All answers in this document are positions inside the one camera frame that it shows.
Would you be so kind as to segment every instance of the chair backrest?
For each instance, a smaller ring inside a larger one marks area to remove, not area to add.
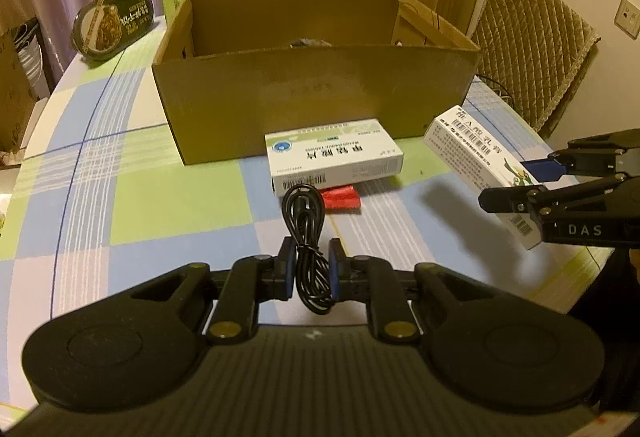
[[[485,0],[471,39],[482,48],[478,74],[499,82],[513,109],[548,136],[600,36],[562,0]]]

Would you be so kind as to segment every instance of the black wire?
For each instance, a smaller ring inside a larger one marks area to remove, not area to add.
[[[322,195],[313,186],[296,184],[282,199],[282,218],[298,252],[296,289],[300,300],[311,312],[329,314],[334,305],[329,286],[329,262],[318,248],[324,224]]]
[[[498,96],[500,96],[504,101],[511,100],[511,102],[513,103],[513,98],[511,97],[511,94],[502,83],[500,83],[497,80],[494,80],[493,78],[488,77],[486,74],[476,74],[476,76],[478,76],[479,78],[484,78],[485,80],[489,80],[491,83],[495,83],[496,85],[498,85],[498,87],[500,87],[505,92],[505,95],[502,95],[502,93],[498,93]]]

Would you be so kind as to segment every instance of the checkered tablecloth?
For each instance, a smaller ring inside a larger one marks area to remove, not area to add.
[[[286,235],[266,157],[182,165],[150,68],[164,29],[157,20],[99,66],[76,57],[31,138],[0,238],[0,427],[34,404],[20,353],[36,327],[190,261],[225,269],[252,253],[275,254]],[[518,159],[549,152],[481,82],[464,107]],[[402,173],[358,185],[362,210],[328,215],[321,249],[339,236],[348,254],[400,269],[436,261],[560,311],[597,275],[606,251],[524,251],[420,139],[398,144]],[[262,305],[260,320],[365,317],[351,303],[317,317],[294,300]]]

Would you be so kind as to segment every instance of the barcode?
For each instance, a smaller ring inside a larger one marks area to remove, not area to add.
[[[465,136],[468,137],[469,140],[472,143],[474,143],[482,152],[484,152],[487,155],[491,153],[491,148],[486,146],[482,142],[482,140],[478,139],[478,136],[476,136],[476,134],[474,134],[473,131],[470,128],[468,128],[463,122],[459,120],[453,120],[453,124],[456,127],[458,127],[460,130],[462,130],[463,134],[465,134]]]
[[[324,173],[319,173],[317,175],[307,175],[305,177],[296,177],[295,179],[290,179],[288,181],[284,181],[282,183],[282,188],[287,191],[292,186],[296,184],[324,184],[326,182],[326,175]]]
[[[515,217],[511,217],[509,219],[511,224],[520,232],[523,237],[526,237],[533,231],[533,228],[527,224],[527,221],[522,218],[520,215],[516,215]]]

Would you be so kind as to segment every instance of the electrical outlet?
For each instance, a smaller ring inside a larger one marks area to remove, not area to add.
[[[620,0],[620,6],[614,22],[629,33],[631,38],[638,38],[640,32],[640,10],[628,0]]]

